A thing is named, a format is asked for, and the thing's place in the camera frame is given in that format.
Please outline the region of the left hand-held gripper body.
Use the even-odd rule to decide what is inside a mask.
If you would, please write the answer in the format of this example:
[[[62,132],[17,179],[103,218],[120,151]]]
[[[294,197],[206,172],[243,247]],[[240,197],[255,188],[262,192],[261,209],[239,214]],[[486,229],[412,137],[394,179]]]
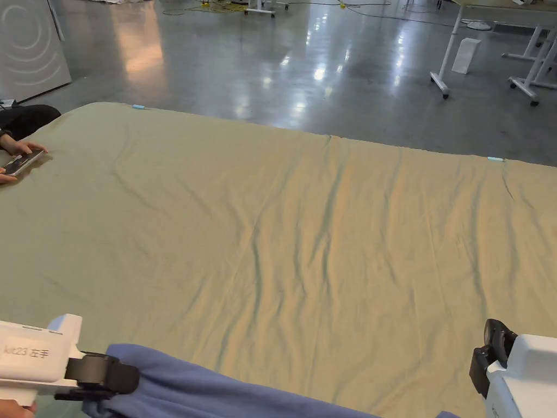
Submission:
[[[80,360],[77,348],[82,318],[65,314],[47,328],[1,321],[1,399],[31,406],[38,395],[65,394],[78,388],[67,379],[70,360]]]

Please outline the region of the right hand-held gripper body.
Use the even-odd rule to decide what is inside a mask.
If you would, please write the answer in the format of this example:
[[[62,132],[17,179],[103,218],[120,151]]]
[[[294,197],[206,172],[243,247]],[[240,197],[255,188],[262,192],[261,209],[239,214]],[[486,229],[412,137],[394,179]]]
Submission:
[[[486,417],[556,417],[556,339],[522,334],[487,368]]]

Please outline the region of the person's left hand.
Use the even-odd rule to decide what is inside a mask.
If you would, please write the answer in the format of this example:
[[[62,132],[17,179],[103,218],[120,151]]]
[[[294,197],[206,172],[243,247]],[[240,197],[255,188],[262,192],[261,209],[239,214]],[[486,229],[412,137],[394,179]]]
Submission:
[[[21,406],[16,400],[0,400],[0,418],[35,418],[36,402],[30,406]]]

